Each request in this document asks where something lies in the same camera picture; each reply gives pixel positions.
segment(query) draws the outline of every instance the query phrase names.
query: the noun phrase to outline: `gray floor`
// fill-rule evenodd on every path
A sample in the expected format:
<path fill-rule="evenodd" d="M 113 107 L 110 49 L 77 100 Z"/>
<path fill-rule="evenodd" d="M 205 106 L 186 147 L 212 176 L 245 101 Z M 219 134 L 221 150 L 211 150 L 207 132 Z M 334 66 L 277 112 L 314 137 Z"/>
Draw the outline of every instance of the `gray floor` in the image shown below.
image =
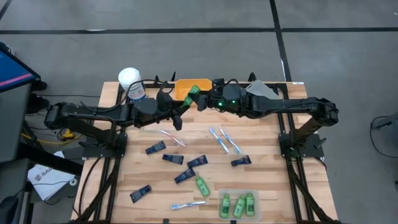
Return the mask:
<path fill-rule="evenodd" d="M 282 27 L 398 26 L 398 2 L 393 0 L 278 0 L 277 9 Z M 13 0 L 0 21 L 1 30 L 273 25 L 269 2 L 260 0 Z M 320 131 L 328 138 L 326 163 L 339 219 L 396 223 L 398 162 L 373 149 L 369 123 L 398 111 L 398 33 L 291 33 L 283 38 L 293 81 L 305 82 L 310 96 L 328 98 L 340 109 L 340 122 Z M 0 39 L 49 83 L 47 94 L 99 95 L 102 83 L 116 81 L 124 67 L 138 68 L 145 78 L 169 79 L 177 71 L 177 78 L 245 80 L 255 72 L 264 81 L 284 80 L 274 33 L 0 35 Z M 50 98 L 52 103 L 80 100 L 98 102 Z M 27 119 L 42 127 L 42 117 Z M 389 128 L 374 133 L 383 152 L 398 156 L 394 137 Z M 78 152 L 65 153 L 79 157 Z M 62 197 L 54 206 L 37 203 L 34 223 L 68 221 L 73 199 L 65 196 L 75 191 L 69 188 L 54 196 Z"/>

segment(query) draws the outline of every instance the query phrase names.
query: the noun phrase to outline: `green bottle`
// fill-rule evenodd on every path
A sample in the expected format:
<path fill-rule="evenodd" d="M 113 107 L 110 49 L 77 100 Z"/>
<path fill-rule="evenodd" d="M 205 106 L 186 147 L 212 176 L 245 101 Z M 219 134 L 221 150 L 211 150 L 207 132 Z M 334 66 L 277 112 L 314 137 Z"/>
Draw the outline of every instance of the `green bottle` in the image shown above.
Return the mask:
<path fill-rule="evenodd" d="M 223 204 L 221 205 L 220 216 L 222 218 L 229 217 L 229 194 L 224 194 Z"/>
<path fill-rule="evenodd" d="M 197 177 L 197 186 L 198 186 L 198 188 L 199 188 L 201 194 L 202 194 L 204 197 L 206 197 L 206 196 L 208 196 L 208 195 L 210 194 L 210 190 L 209 190 L 209 188 L 207 187 L 205 181 L 203 180 L 203 178 L 201 178 L 201 177 L 199 177 L 199 176 Z"/>
<path fill-rule="evenodd" d="M 190 93 L 199 93 L 200 88 L 197 85 L 193 85 L 191 90 L 189 91 Z M 183 106 L 191 106 L 193 103 L 193 99 L 191 99 L 188 95 L 184 99 L 184 104 Z"/>
<path fill-rule="evenodd" d="M 254 197 L 252 193 L 248 193 L 246 197 L 246 214 L 248 216 L 254 216 Z"/>
<path fill-rule="evenodd" d="M 238 202 L 236 203 L 234 214 L 233 214 L 236 218 L 242 217 L 244 206 L 246 204 L 245 199 L 246 199 L 246 197 L 244 195 L 241 195 L 241 197 L 238 199 Z"/>

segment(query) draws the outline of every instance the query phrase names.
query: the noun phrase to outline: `toothbrush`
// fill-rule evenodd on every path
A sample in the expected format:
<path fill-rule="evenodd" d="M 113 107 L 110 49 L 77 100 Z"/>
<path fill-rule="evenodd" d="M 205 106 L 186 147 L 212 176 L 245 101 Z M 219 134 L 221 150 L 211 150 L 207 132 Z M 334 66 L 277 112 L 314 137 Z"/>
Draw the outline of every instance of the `toothbrush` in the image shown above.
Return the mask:
<path fill-rule="evenodd" d="M 172 134 L 169 134 L 167 131 L 160 130 L 160 133 L 167 135 L 170 139 L 173 139 L 176 143 L 180 144 L 183 147 L 187 146 L 182 140 L 178 140 L 176 137 L 174 137 Z"/>
<path fill-rule="evenodd" d="M 218 144 L 220 144 L 220 146 L 224 149 L 224 151 L 228 154 L 229 153 L 229 150 L 228 150 L 228 148 L 226 147 L 226 145 L 223 143 L 223 140 L 221 140 L 221 138 L 220 137 L 218 137 L 217 135 L 216 135 L 216 132 L 215 132 L 215 130 L 213 129 L 213 128 L 209 128 L 209 132 L 212 134 L 212 135 L 214 135 L 214 137 L 217 139 L 217 141 L 218 141 Z"/>
<path fill-rule="evenodd" d="M 236 145 L 236 144 L 232 141 L 231 137 L 230 137 L 226 132 L 224 132 L 221 128 L 220 128 L 220 131 L 221 131 L 221 133 L 223 133 L 224 137 L 229 141 L 229 143 L 231 143 L 231 144 L 234 146 L 235 152 L 236 152 L 237 154 L 241 154 L 242 152 L 241 152 L 241 150 L 239 149 L 239 146 Z"/>
<path fill-rule="evenodd" d="M 186 203 L 186 204 L 172 204 L 171 209 L 175 210 L 175 209 L 180 209 L 180 208 L 185 208 L 185 207 L 191 207 L 194 205 L 205 205 L 205 204 L 207 204 L 207 201 L 190 202 L 190 203 Z"/>

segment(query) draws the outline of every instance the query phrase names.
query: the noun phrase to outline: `wooden tabletop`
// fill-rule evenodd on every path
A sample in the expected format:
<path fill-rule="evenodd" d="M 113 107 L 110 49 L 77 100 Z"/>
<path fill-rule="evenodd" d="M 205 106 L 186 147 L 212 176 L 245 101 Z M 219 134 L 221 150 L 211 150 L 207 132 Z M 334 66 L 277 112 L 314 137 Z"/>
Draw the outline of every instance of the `wooden tabletop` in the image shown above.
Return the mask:
<path fill-rule="evenodd" d="M 115 104 L 118 85 L 118 82 L 104 83 L 100 106 Z M 287 87 L 290 98 L 307 97 L 304 84 L 287 83 Z M 148 88 L 147 94 L 154 97 L 158 90 Z M 296 127 L 299 128 L 309 118 L 307 114 L 294 114 Z M 259 223 L 295 223 L 286 164 L 280 155 L 277 140 L 280 130 L 276 115 L 261 119 L 238 118 L 233 114 L 219 113 L 211 109 L 199 112 L 196 106 L 192 106 L 183 114 L 182 119 L 181 131 L 176 131 L 171 121 L 163 121 L 141 129 L 129 127 L 126 130 L 129 140 L 126 155 L 121 160 L 112 223 L 162 223 L 164 218 L 169 218 L 170 223 L 229 223 L 218 218 L 219 189 L 258 190 L 262 211 Z M 95 126 L 106 129 L 110 124 L 96 121 Z M 225 154 L 214 136 L 209 133 L 210 127 L 216 130 L 222 127 L 227 131 L 241 148 L 242 153 L 249 155 L 252 164 L 231 167 L 231 160 L 238 159 L 242 155 L 236 155 L 232 145 L 224 140 L 230 150 L 230 154 Z M 167 136 L 159 134 L 161 129 L 183 139 L 188 147 L 176 146 Z M 145 149 L 160 140 L 164 141 L 167 148 L 147 155 Z M 184 163 L 181 166 L 163 161 L 163 154 L 184 155 Z M 178 185 L 174 182 L 174 178 L 187 169 L 186 162 L 204 154 L 209 163 L 195 167 L 194 170 L 197 175 L 203 177 L 211 191 L 208 197 L 210 204 L 171 210 L 170 206 L 173 203 L 203 200 L 195 184 L 195 178 Z M 80 195 L 83 180 L 95 160 L 85 161 L 77 196 Z M 104 159 L 99 161 L 90 175 L 83 197 L 83 210 L 98 192 L 103 161 Z M 305 159 L 303 163 L 310 193 L 327 215 L 337 219 L 325 168 L 311 158 Z M 129 195 L 147 184 L 152 187 L 152 192 L 133 203 Z M 299 197 L 305 218 L 301 193 Z M 78 206 L 79 198 L 76 197 L 75 208 Z M 108 194 L 103 200 L 101 218 L 105 217 L 107 204 Z"/>

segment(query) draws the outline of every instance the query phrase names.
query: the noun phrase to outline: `orange container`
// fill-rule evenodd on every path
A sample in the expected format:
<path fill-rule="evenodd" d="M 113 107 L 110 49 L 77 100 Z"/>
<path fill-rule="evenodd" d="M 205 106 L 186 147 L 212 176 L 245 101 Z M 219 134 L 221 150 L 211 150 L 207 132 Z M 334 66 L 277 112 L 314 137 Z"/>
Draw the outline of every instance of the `orange container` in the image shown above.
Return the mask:
<path fill-rule="evenodd" d="M 211 90 L 211 81 L 207 78 L 180 79 L 175 82 L 175 99 L 184 100 L 193 85 L 197 85 L 200 90 Z"/>

